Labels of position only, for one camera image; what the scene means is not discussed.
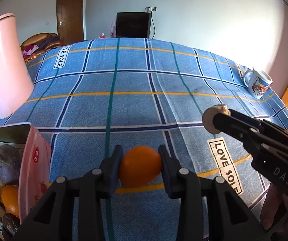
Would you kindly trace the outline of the right hand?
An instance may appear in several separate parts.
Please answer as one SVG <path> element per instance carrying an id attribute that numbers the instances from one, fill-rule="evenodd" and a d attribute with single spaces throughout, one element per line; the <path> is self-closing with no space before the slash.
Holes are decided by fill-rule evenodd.
<path id="1" fill-rule="evenodd" d="M 282 193 L 273 183 L 270 183 L 260 215 L 264 229 L 268 230 L 272 226 L 275 214 L 281 203 L 284 203 L 288 210 L 288 196 Z"/>

